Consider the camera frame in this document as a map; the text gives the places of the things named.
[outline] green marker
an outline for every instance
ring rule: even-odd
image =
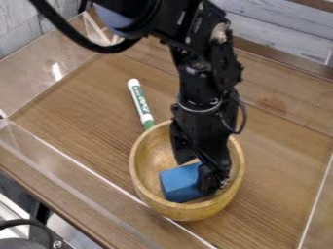
[[[143,124],[144,130],[150,129],[155,123],[151,115],[150,107],[147,104],[146,97],[140,88],[140,83],[136,79],[131,79],[127,82],[130,93],[134,99],[134,103],[140,115],[140,123]]]

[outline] wooden bowl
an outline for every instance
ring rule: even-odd
[[[231,137],[227,147],[233,168],[230,185],[225,190],[186,203],[170,202],[163,197],[159,180],[162,170],[178,167],[172,156],[168,126],[170,121],[158,124],[136,140],[130,155],[131,179],[140,199],[152,210],[175,221],[198,221],[221,211],[237,194],[245,174],[243,152]]]

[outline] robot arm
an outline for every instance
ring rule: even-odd
[[[174,114],[170,140],[178,164],[198,158],[198,190],[213,193],[227,185],[231,159],[230,134],[241,133],[246,108],[234,88],[242,81],[243,67],[233,51],[230,21],[225,11],[209,0],[95,0],[99,16],[110,29],[124,38],[118,49],[91,45],[40,0],[29,0],[59,29],[86,48],[102,53],[127,49],[147,35],[170,47],[179,73],[179,95],[171,105]],[[235,131],[237,113],[245,117]]]

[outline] blue block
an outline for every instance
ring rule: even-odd
[[[197,191],[201,162],[160,172],[162,191],[166,200],[184,202],[203,195]]]

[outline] bowl rim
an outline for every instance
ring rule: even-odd
[[[134,166],[135,165],[135,163],[134,163],[135,155],[136,155],[136,151],[138,151],[136,149],[138,149],[138,146],[142,143],[143,139],[148,136],[148,134],[151,132],[154,132],[156,129],[159,129],[163,126],[170,125],[170,124],[171,124],[171,121],[164,121],[164,122],[156,124],[148,130],[146,130],[144,133],[136,139],[136,141],[134,143],[134,146],[131,148],[131,152],[130,152],[130,174],[131,174],[131,179],[132,179],[132,182],[134,182],[135,189],[138,188],[139,192],[148,199],[151,199],[154,202],[156,202],[163,207],[176,208],[176,209],[183,209],[183,210],[188,210],[188,209],[195,209],[197,210],[197,209],[213,206],[218,202],[222,202],[225,199],[229,199],[230,197],[233,197],[234,194],[237,193],[238,188],[241,186],[242,179],[243,179],[243,174],[245,174],[245,155],[243,155],[243,150],[242,150],[242,147],[241,147],[239,143],[237,142],[235,138],[233,136],[230,136],[229,140],[233,143],[233,146],[235,147],[235,150],[237,150],[238,161],[239,161],[239,169],[238,169],[238,174],[235,176],[233,184],[225,190],[222,195],[218,195],[214,199],[206,200],[206,201],[199,202],[199,203],[186,204],[186,203],[171,202],[171,201],[160,198],[155,194],[152,194],[151,191],[146,188],[146,186],[142,184],[142,182],[139,180],[139,177],[138,177],[138,174],[136,174],[136,169],[135,169],[135,166]]]

